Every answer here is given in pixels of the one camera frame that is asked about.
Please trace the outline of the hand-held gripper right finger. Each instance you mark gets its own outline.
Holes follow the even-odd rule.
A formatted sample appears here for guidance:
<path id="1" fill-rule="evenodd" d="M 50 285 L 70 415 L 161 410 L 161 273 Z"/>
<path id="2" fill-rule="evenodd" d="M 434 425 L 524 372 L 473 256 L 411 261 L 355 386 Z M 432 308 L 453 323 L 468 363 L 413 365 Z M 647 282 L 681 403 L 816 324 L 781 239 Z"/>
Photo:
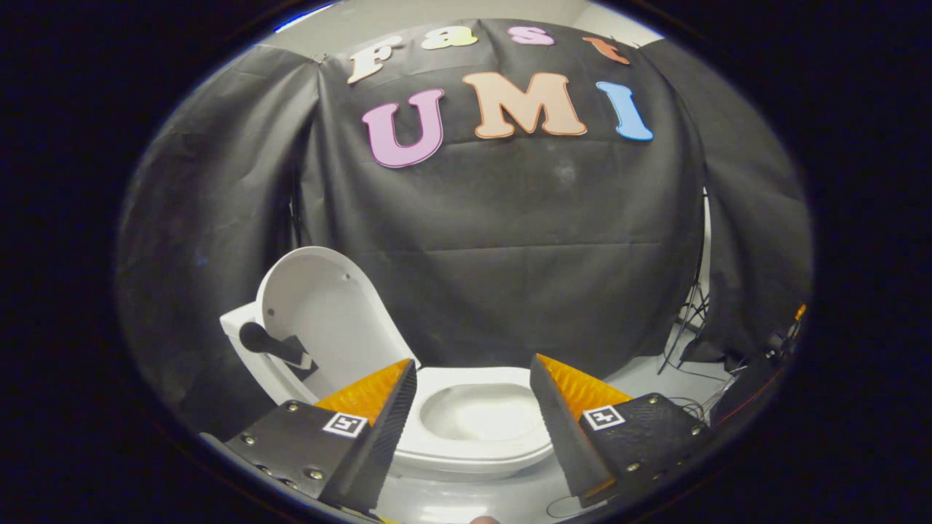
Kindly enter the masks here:
<path id="1" fill-rule="evenodd" d="M 569 493 L 582 507 L 639 503 L 686 470 L 713 438 L 658 392 L 633 397 L 536 354 L 529 380 Z"/>

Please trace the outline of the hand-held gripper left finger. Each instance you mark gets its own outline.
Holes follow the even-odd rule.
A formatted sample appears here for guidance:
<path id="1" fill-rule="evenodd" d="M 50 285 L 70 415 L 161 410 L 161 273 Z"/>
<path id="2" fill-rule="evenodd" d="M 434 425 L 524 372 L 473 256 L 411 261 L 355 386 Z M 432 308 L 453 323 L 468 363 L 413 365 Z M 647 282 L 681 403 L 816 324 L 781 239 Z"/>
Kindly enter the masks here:
<path id="1" fill-rule="evenodd" d="M 374 509 L 417 389 L 403 359 L 321 401 L 283 402 L 226 442 L 259 473 L 323 504 Z"/>

